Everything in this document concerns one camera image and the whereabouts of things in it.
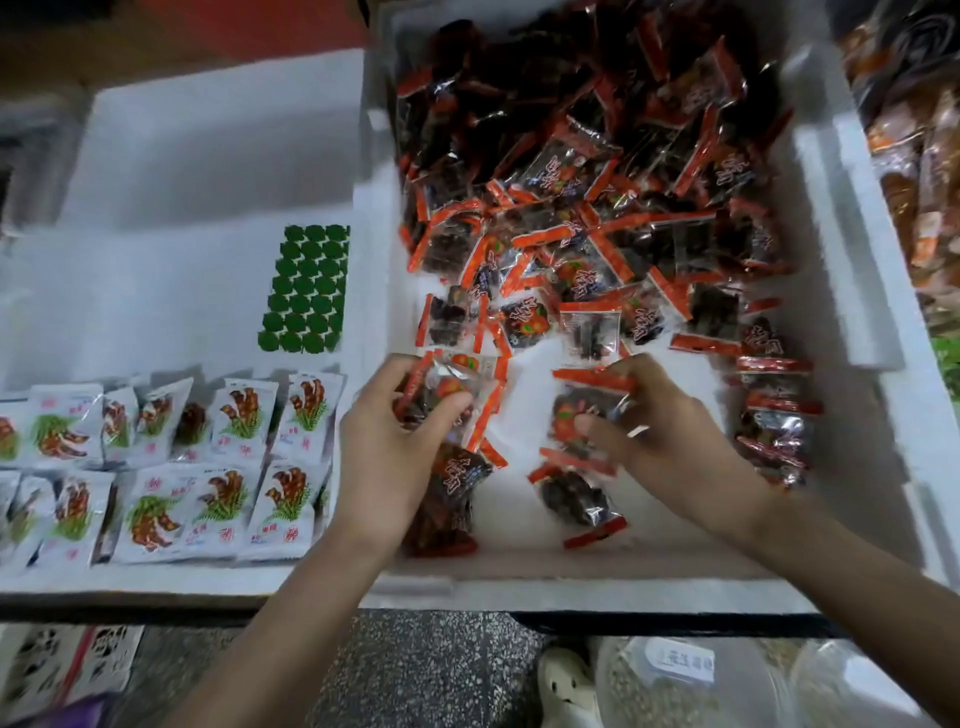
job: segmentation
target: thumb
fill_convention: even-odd
[[[415,436],[420,440],[420,446],[430,450],[431,454],[436,453],[444,437],[472,400],[473,395],[470,392],[457,392],[440,400],[429,417],[417,428]]]

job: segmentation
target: white snack packet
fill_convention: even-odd
[[[128,462],[142,468],[166,462],[193,377],[148,392],[136,421],[136,442]]]
[[[267,469],[253,508],[247,539],[240,551],[246,561],[299,559],[313,545],[317,512],[323,507],[324,481],[330,460],[321,466],[275,460]],[[320,497],[320,508],[314,502]]]
[[[26,400],[0,401],[0,468],[15,468],[28,459],[31,412]]]
[[[36,555],[38,568],[88,567],[107,515],[113,473],[71,472],[63,477],[56,522]]]
[[[11,547],[4,553],[3,569],[27,568],[40,543],[54,527],[56,505],[54,487],[49,480],[38,475],[20,478],[10,518]]]
[[[198,466],[190,494],[193,517],[178,548],[181,559],[222,559],[236,555],[250,523],[258,469]]]
[[[142,564],[177,558],[197,473],[195,465],[176,463],[137,472],[111,562]]]
[[[33,416],[31,465],[103,466],[104,388],[100,384],[37,384],[30,388],[28,401]]]
[[[123,387],[104,395],[104,459],[108,463],[126,462],[136,438],[140,405],[132,387]]]
[[[330,372],[290,375],[280,426],[271,452],[277,457],[320,464],[326,432],[344,391],[343,375]]]
[[[213,415],[211,458],[257,466],[263,462],[275,401],[275,381],[227,379],[210,407]]]

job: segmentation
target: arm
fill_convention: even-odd
[[[771,488],[650,356],[611,369],[635,378],[637,407],[620,426],[580,415],[577,428],[672,511],[803,592],[942,725],[960,725],[960,597],[813,498]],[[638,425],[648,429],[628,438]]]
[[[341,492],[330,527],[165,728],[299,725],[313,706],[360,599],[413,519],[437,448],[470,402],[451,395],[414,432],[393,392],[417,362],[394,356],[341,425]]]

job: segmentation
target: left hand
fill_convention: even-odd
[[[420,427],[405,430],[393,410],[394,391],[420,361],[391,354],[361,390],[340,427],[340,495],[331,529],[393,556],[423,500],[437,450],[472,400],[444,398]]]

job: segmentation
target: styrofoam box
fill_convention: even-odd
[[[471,17],[496,36],[550,0],[391,3],[381,52],[341,52],[116,88],[94,104],[58,231],[6,262],[3,322],[17,337],[9,388],[149,371],[211,380],[339,367],[345,404],[390,351],[413,350],[429,277],[406,273],[386,88],[402,47]],[[787,333],[816,362],[827,405],[812,487],[851,527],[956,584],[960,452],[947,392],[870,168],[823,7],[745,0],[796,110],[772,150],[777,212],[798,273],[778,281]],[[350,193],[352,191],[352,211]],[[324,357],[255,345],[282,226],[352,224],[342,349]],[[654,350],[727,429],[736,412],[715,363]],[[805,613],[813,606],[622,477],[631,527],[579,552],[525,475],[552,401],[549,342],[511,364],[489,433],[511,466],[475,493],[477,554],[399,559],[367,606],[497,610]],[[339,476],[339,463],[334,466]],[[104,565],[56,581],[28,570],[0,592],[263,595],[290,567]]]

